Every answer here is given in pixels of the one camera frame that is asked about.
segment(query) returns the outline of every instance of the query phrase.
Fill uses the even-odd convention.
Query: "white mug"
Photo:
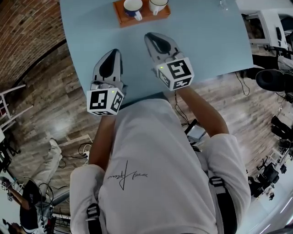
[[[123,6],[127,16],[134,17],[137,21],[142,20],[140,13],[142,8],[142,0],[125,0]]]
[[[152,14],[156,16],[159,11],[163,10],[168,4],[169,0],[150,0],[149,8],[152,11]]]

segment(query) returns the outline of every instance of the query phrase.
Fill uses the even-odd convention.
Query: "wooden tray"
[[[128,26],[140,24],[143,22],[166,19],[171,14],[171,10],[169,6],[166,5],[163,10],[159,11],[158,14],[154,16],[148,7],[149,0],[142,0],[142,3],[143,3],[142,9],[141,9],[142,20],[137,21],[134,17],[129,17],[125,14],[124,6],[123,6],[124,1],[125,0],[120,0],[113,3],[120,27],[128,27]]]

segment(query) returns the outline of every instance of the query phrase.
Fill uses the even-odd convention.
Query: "light blue table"
[[[120,28],[110,0],[61,0],[61,15],[70,54],[84,92],[93,68],[109,50],[122,53],[122,80],[129,87],[124,102],[166,91],[155,77],[144,35],[159,32],[173,38],[189,57],[193,82],[253,67],[250,43],[234,0],[228,11],[219,0],[170,0],[168,19]]]

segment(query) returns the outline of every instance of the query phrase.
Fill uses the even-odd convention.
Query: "white pants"
[[[60,160],[60,149],[59,148],[51,148],[45,161],[38,167],[38,169],[34,172],[31,179],[36,183],[39,187],[42,183],[49,184],[51,178],[55,174]],[[46,191],[48,186],[41,185],[40,190],[42,196],[46,196]]]

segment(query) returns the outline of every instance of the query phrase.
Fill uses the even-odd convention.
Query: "sneaker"
[[[58,146],[57,142],[53,138],[51,138],[49,142],[51,145],[51,149],[58,149],[61,154],[62,151],[61,151],[60,147]]]

